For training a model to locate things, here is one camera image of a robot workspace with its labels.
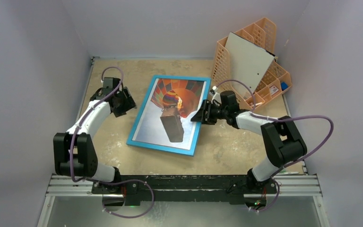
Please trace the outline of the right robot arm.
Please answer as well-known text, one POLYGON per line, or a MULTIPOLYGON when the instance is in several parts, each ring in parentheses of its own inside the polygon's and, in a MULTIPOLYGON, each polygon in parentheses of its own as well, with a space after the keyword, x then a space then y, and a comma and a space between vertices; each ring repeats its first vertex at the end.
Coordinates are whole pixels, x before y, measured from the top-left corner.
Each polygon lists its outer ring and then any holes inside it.
POLYGON ((214 125, 218 120, 226 120, 236 129, 262 136, 266 157, 247 172, 246 185, 251 192, 259 192, 283 166, 307 154, 306 144, 291 117, 269 118, 241 109, 236 94, 230 90, 217 96, 219 101, 203 100, 191 121, 214 125))

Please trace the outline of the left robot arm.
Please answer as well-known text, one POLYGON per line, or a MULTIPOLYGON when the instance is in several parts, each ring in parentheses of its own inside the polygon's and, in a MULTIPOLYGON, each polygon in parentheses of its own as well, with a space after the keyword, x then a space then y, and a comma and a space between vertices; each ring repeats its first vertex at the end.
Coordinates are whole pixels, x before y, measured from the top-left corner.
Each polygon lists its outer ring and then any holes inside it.
POLYGON ((103 86, 91 96, 80 119, 66 132, 54 135, 55 173, 72 177, 74 182, 84 179, 103 182, 109 193, 119 192, 121 174, 118 168, 98 161, 93 137, 111 114, 120 117, 132 108, 136 108, 136 103, 122 80, 105 77, 103 86))

